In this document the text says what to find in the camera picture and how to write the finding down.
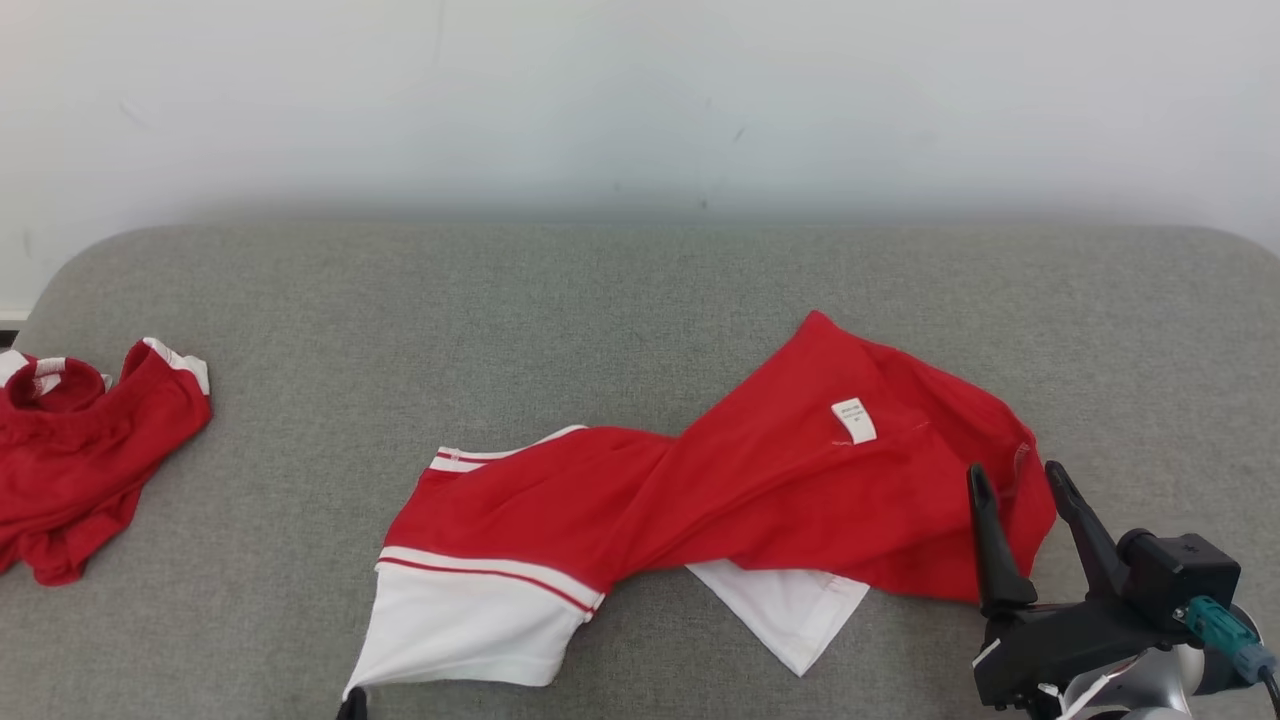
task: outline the robotic arm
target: robotic arm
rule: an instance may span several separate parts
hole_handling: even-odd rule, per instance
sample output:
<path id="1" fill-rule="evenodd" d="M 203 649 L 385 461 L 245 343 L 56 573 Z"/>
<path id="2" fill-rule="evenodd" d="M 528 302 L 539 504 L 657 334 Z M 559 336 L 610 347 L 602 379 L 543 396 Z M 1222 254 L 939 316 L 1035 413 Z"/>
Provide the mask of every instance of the robotic arm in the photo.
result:
<path id="1" fill-rule="evenodd" d="M 1192 717 L 1194 694 L 1268 683 L 1276 716 L 1276 659 L 1231 605 L 1240 565 L 1197 534 L 1157 538 L 1135 529 L 1116 543 L 1062 465 L 1044 466 L 1059 516 L 1071 528 L 1089 589 L 1083 602 L 1036 605 L 1018 573 L 982 466 L 969 469 L 983 650 L 973 661 L 982 703 L 1033 720 L 1078 716 Z"/>

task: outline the white wall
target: white wall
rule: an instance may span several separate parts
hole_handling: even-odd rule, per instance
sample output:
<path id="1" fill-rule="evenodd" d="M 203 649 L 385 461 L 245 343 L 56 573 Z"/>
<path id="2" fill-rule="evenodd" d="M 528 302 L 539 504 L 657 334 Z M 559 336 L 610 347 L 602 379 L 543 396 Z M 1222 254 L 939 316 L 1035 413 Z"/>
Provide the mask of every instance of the white wall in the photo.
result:
<path id="1" fill-rule="evenodd" d="M 1274 0 L 0 0 L 0 311 L 118 231 L 337 200 L 1277 249 L 1277 28 Z"/>

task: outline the red fabric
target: red fabric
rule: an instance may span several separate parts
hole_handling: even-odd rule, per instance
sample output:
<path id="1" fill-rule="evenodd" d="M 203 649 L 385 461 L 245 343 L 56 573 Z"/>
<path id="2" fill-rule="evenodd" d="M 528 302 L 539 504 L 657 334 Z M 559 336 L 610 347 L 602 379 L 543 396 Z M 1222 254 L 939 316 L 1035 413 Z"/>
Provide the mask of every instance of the red fabric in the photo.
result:
<path id="1" fill-rule="evenodd" d="M 44 585 L 81 578 L 161 460 L 211 416 L 196 377 L 142 342 L 110 392 L 77 360 L 59 375 L 42 393 L 31 363 L 0 393 L 0 573 L 20 559 Z"/>
<path id="2" fill-rule="evenodd" d="M 852 442 L 832 411 L 855 397 L 876 439 Z M 678 438 L 582 429 L 465 478 L 428 470 L 387 544 L 541 565 L 600 592 L 728 557 L 977 601 L 973 462 L 1029 573 L 1053 521 L 1030 430 L 989 393 L 813 313 Z"/>

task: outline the gray cushion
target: gray cushion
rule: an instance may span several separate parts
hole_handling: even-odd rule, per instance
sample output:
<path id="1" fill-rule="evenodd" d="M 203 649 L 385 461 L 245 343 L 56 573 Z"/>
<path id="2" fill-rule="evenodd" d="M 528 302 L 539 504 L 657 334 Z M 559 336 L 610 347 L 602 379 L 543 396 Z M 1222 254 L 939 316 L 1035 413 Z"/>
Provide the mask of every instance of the gray cushion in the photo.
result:
<path id="1" fill-rule="evenodd" d="M 332 716 L 383 533 L 438 445 L 678 433 L 810 309 L 1005 398 L 1117 536 L 1208 537 L 1280 637 L 1280 261 L 1236 237 L 178 227 L 74 259 L 18 338 L 116 372 L 160 337 L 209 361 L 215 418 L 83 580 L 0 578 L 0 698 L 15 717 Z M 1034 579 L 1042 600 L 1083 593 L 1061 524 Z M 549 688 L 394 685 L 374 715 L 977 717 L 982 625 L 873 592 L 796 679 L 689 573 L 662 573 L 605 601 Z M 1196 706 L 1270 712 L 1260 688 Z"/>

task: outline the red stripe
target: red stripe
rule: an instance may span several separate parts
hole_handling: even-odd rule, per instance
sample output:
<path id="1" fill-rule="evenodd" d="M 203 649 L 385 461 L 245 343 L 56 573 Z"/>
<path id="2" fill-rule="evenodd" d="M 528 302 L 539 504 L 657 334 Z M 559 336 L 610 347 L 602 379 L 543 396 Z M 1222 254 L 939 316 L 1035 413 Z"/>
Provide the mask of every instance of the red stripe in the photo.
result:
<path id="1" fill-rule="evenodd" d="M 422 565 L 421 562 L 410 562 L 408 560 L 401 560 L 399 557 L 379 557 L 378 561 L 379 562 L 393 562 L 396 565 L 404 565 L 406 568 L 417 568 L 419 570 L 435 570 L 436 573 L 467 573 L 467 574 L 472 574 L 472 575 L 500 575 L 503 578 L 511 578 L 513 580 L 524 580 L 524 582 L 526 582 L 526 583 L 529 583 L 531 585 L 538 585 L 538 587 L 543 588 L 547 592 L 553 592 L 553 593 L 563 597 L 564 600 L 567 600 L 568 602 L 573 603 L 573 606 L 579 607 L 580 610 L 582 610 L 586 614 L 594 614 L 595 612 L 595 610 L 593 610 L 591 606 L 582 605 L 573 596 L 570 596 L 570 594 L 564 593 L 564 591 L 561 591 L 561 589 L 557 589 L 557 588 L 554 588 L 552 585 L 548 585 L 547 583 L 544 583 L 541 580 L 535 580 L 532 578 L 526 578 L 524 575 L 516 575 L 513 573 L 503 573 L 502 570 L 467 570 L 467 569 L 463 569 L 463 568 L 439 568 L 436 565 Z"/>

